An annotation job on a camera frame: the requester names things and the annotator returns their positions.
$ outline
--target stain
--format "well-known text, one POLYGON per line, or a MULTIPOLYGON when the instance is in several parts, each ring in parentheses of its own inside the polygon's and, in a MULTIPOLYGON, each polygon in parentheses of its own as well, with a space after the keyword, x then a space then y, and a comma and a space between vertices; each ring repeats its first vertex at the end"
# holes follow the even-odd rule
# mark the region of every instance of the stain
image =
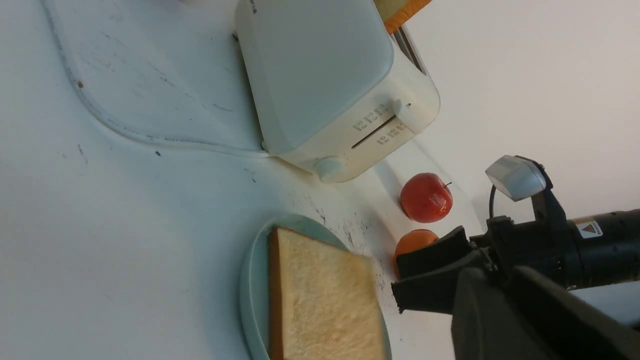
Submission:
POLYGON ((382 275, 376 274, 376 287, 380 289, 380 291, 385 290, 385 279, 382 275))
POLYGON ((82 147, 80 146, 80 144, 78 144, 78 151, 80 152, 80 156, 82 156, 84 159, 84 164, 89 165, 89 160, 84 155, 84 151, 82 151, 82 147))
POLYGON ((347 241, 351 245, 351 248, 354 249, 356 245, 353 243, 353 236, 351 235, 351 222, 345 220, 342 225, 342 231, 344 231, 344 236, 347 237, 347 241))
POLYGON ((87 60, 84 61, 85 63, 87 63, 87 65, 89 65, 90 67, 92 67, 94 70, 96 70, 97 72, 100 72, 102 74, 102 70, 100 70, 97 66, 95 66, 95 64, 88 62, 87 60))
POLYGON ((158 74, 166 77, 166 74, 164 72, 162 72, 160 69, 158 69, 157 67, 155 67, 154 64, 150 63, 149 61, 147 61, 147 64, 149 66, 151 66, 155 72, 157 72, 158 74))
POLYGON ((111 68, 111 62, 109 63, 104 63, 104 61, 96 58, 93 54, 92 54, 92 58, 100 65, 102 65, 105 69, 107 70, 111 70, 112 72, 116 72, 116 70, 111 68))
POLYGON ((248 168, 244 168, 244 171, 251 173, 251 180, 255 183, 255 171, 251 171, 248 168))
POLYGON ((115 37, 112 38, 111 36, 107 35, 107 33, 105 33, 104 31, 100 31, 100 33, 103 34, 107 39, 115 41, 118 45, 120 45, 122 47, 127 47, 120 40, 118 40, 118 38, 115 38, 115 37))
POLYGON ((174 88, 175 88, 175 85, 174 85, 171 81, 169 81, 167 78, 163 78, 163 77, 161 76, 161 77, 160 77, 160 80, 164 81, 165 83, 167 83, 167 84, 169 84, 169 85, 171 85, 172 87, 174 87, 174 88))
POLYGON ((218 110, 226 111, 226 112, 229 112, 229 113, 232 113, 232 112, 233 112, 233 110, 231 110, 231 109, 227 109, 227 108, 223 108, 222 106, 220 106, 220 105, 218 105, 218 104, 212 104, 212 105, 213 105, 213 106, 215 106, 215 107, 216 107, 216 109, 218 109, 218 110))
POLYGON ((316 209, 316 213, 320 215, 320 218, 322 219, 322 224, 326 226, 326 216, 324 215, 324 210, 322 209, 318 210, 318 208, 316 208, 315 206, 314 206, 314 209, 316 209))
POLYGON ((384 254, 382 256, 376 255, 376 261, 378 262, 378 265, 380 266, 380 272, 382 272, 382 275, 386 275, 387 271, 387 265, 389 263, 387 263, 384 259, 388 259, 389 263, 394 264, 396 262, 396 257, 391 254, 384 254))
POLYGON ((311 205, 312 207, 315 207, 315 206, 316 206, 316 203, 314 202, 314 200, 313 200, 313 199, 311 199, 311 197, 310 197, 310 196, 304 196, 304 198, 305 198, 307 201, 309 201, 309 205, 311 205))
POLYGON ((362 230, 362 234, 364 235, 367 230, 371 227, 371 219, 367 219, 367 221, 360 222, 360 230, 362 230))

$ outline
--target black cable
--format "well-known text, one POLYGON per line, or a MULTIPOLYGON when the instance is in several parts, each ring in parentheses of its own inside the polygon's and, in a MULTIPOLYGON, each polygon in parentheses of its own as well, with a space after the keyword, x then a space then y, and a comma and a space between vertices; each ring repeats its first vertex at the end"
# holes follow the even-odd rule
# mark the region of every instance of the black cable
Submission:
POLYGON ((493 200, 495 199, 495 185, 491 185, 489 193, 489 218, 493 218, 493 200))

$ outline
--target toaster lever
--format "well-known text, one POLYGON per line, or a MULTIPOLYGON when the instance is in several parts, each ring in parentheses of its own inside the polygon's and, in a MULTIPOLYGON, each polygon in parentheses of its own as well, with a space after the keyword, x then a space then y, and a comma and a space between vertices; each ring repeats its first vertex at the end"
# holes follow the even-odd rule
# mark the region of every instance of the toaster lever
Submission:
POLYGON ((344 164, 337 156, 329 156, 320 159, 314 166, 316 174, 323 183, 332 183, 333 177, 338 176, 344 170, 344 164))
POLYGON ((405 104, 401 99, 396 99, 393 103, 394 113, 396 117, 406 126, 409 131, 417 135, 426 127, 424 121, 411 111, 411 104, 405 104))

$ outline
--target warning label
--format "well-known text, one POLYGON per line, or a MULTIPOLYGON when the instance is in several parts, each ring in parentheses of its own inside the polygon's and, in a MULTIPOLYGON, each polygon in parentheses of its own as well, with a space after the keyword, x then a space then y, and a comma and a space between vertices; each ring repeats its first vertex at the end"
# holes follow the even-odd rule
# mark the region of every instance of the warning label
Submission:
POLYGON ((577 218, 571 220, 580 232, 583 239, 597 238, 602 236, 602 229, 598 223, 592 218, 577 218))

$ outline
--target toaster slot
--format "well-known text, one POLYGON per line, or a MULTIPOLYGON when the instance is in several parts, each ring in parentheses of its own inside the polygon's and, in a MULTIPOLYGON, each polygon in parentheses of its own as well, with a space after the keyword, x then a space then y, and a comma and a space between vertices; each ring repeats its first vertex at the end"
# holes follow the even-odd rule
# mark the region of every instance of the toaster slot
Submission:
POLYGON ((427 73, 426 68, 424 67, 424 63, 420 58, 420 55, 415 50, 415 46, 413 44, 413 40, 409 36, 404 25, 402 25, 395 33, 393 33, 392 38, 395 40, 396 44, 400 48, 400 51, 413 63, 413 65, 420 70, 421 73, 425 75, 429 75, 427 73))
POLYGON ((389 120, 385 121, 384 123, 382 123, 382 125, 378 126, 374 131, 371 131, 367 136, 362 138, 362 140, 360 140, 354 146, 352 146, 351 150, 357 148, 361 143, 364 143, 366 139, 368 139, 368 138, 372 137, 373 135, 375 135, 381 128, 385 127, 385 125, 387 125, 388 123, 392 122, 395 118, 396 118, 395 115, 392 116, 389 120))

